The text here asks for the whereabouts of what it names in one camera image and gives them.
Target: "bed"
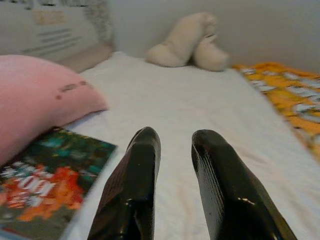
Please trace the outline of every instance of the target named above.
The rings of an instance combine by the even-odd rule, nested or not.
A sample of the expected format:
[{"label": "bed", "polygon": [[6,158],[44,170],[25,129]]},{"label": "bed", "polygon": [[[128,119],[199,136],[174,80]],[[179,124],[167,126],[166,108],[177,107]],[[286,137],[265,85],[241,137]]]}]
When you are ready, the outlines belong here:
[{"label": "bed", "polygon": [[123,52],[82,74],[108,99],[110,110],[69,124],[69,130],[117,144],[68,239],[86,239],[104,183],[134,133],[153,127],[162,157],[156,187],[155,239],[209,239],[191,161],[191,136],[223,135],[261,180],[298,239],[320,235],[319,163],[266,101],[235,70],[163,68]]},{"label": "bed", "polygon": [[[99,8],[104,1],[90,2],[97,3]],[[4,27],[0,24],[0,27],[3,27],[3,36],[6,36],[0,39],[0,55],[22,53],[40,56],[71,67],[81,72],[80,75],[97,89],[109,104],[109,110],[91,113],[65,126],[68,130],[118,145],[116,154],[106,165],[65,238],[87,239],[106,181],[120,162],[135,132],[150,126],[157,131],[161,140],[154,239],[210,239],[198,180],[191,160],[192,134],[201,129],[220,133],[234,147],[243,162],[260,179],[298,239],[318,239],[320,163],[294,135],[291,127],[267,99],[232,68],[224,72],[209,72],[192,65],[165,68],[147,63],[142,58],[148,48],[164,38],[173,21],[196,11],[219,7],[232,13],[216,11],[222,20],[220,43],[234,56],[233,60],[237,63],[253,64],[271,59],[286,61],[293,67],[303,66],[307,71],[318,71],[318,25],[309,24],[315,23],[313,20],[316,14],[309,17],[310,21],[306,18],[304,23],[308,27],[303,28],[304,32],[299,37],[292,37],[289,27],[286,28],[288,31],[281,31],[281,39],[288,38],[290,44],[287,44],[288,41],[279,44],[268,38],[276,31],[274,24],[268,22],[268,17],[272,16],[273,22],[285,24],[286,21],[282,19],[292,11],[283,11],[281,14],[284,16],[266,16],[264,10],[269,8],[258,6],[257,3],[254,5],[250,0],[241,4],[242,11],[238,11],[239,6],[236,4],[236,10],[230,9],[223,1],[163,2],[109,1],[117,51],[107,59],[114,49],[110,46],[112,37],[108,35],[109,28],[100,24],[104,21],[110,24],[108,14],[101,13],[96,16],[98,19],[93,19],[90,18],[90,13],[86,13],[84,17],[82,9],[76,10],[75,5],[27,6],[27,2],[22,1],[0,1],[0,12],[5,13],[0,15],[0,19],[5,19],[1,22],[9,23]],[[174,7],[175,4],[184,7],[177,8]],[[280,11],[285,5],[291,6],[289,3],[279,5],[276,10]],[[316,11],[319,4],[315,3],[314,6],[312,10]],[[58,11],[52,13],[53,15],[50,13],[46,18],[45,12],[54,7]],[[153,12],[146,11],[147,7],[153,9]],[[35,19],[44,21],[37,26],[32,25],[32,8],[35,10]],[[309,8],[311,5],[303,4],[299,10],[306,15]],[[63,32],[56,31],[52,22],[47,22],[48,26],[44,27],[46,21],[51,21],[52,18],[62,21],[64,18],[59,17],[60,11],[68,16],[65,20],[70,21],[54,23],[57,29],[61,25]],[[254,12],[257,18],[263,13],[264,21],[247,27],[248,11]],[[65,25],[70,24],[72,37],[80,36],[82,41],[78,41],[80,38],[64,39],[68,43],[71,41],[73,46],[62,42],[62,47],[60,42],[54,42],[50,46],[44,45],[44,49],[49,49],[43,51],[41,47],[37,47],[43,44],[44,35],[32,35],[32,31],[27,27],[23,29],[26,32],[13,31],[14,26],[21,24],[15,16],[25,18],[24,24],[30,24],[35,31],[42,33],[48,28],[54,37],[63,33],[61,38],[69,38],[67,35],[71,33]],[[295,17],[292,21],[297,23],[298,20]],[[302,29],[302,25],[301,22],[294,25],[296,28],[293,32],[297,33],[297,29]],[[24,37],[17,37],[20,34],[29,34],[29,41],[23,41]],[[60,41],[60,38],[54,37],[52,41]],[[288,54],[289,48],[294,51],[292,55],[295,57],[288,57],[291,56]],[[310,64],[306,63],[307,61],[300,64],[301,53],[305,54],[306,59],[310,59]]]}]

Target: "orange patterned fabric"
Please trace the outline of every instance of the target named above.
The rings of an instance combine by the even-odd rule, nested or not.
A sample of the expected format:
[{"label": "orange patterned fabric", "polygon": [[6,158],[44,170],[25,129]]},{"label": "orange patterned fabric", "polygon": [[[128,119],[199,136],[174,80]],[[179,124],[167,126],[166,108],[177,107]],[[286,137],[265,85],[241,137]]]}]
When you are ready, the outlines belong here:
[{"label": "orange patterned fabric", "polygon": [[271,101],[320,160],[320,75],[275,62],[234,68]]}]

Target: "book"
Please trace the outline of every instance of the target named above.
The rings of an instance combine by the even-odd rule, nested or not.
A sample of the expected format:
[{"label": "book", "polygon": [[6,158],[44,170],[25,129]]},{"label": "book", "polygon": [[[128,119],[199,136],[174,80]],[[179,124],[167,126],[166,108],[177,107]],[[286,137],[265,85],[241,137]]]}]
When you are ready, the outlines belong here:
[{"label": "book", "polygon": [[116,145],[59,127],[0,169],[0,236],[58,240]]}]

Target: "glossy black material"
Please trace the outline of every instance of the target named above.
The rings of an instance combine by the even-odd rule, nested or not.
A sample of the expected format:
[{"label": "glossy black material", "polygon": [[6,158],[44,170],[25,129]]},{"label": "glossy black material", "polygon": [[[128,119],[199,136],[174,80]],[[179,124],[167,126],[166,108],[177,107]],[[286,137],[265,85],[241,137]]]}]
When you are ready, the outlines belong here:
[{"label": "glossy black material", "polygon": [[89,240],[152,240],[154,192],[161,158],[157,133],[138,131],[105,184]]},{"label": "glossy black material", "polygon": [[192,136],[211,240],[295,240],[266,189],[222,136],[199,130]]}]

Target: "pink pillow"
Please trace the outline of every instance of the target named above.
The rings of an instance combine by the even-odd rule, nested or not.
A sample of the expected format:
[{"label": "pink pillow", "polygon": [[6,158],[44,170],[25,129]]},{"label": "pink pillow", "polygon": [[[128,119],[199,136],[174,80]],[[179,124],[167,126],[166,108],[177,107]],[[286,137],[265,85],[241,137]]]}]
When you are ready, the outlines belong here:
[{"label": "pink pillow", "polygon": [[48,129],[105,109],[73,71],[36,57],[0,56],[0,165]]}]

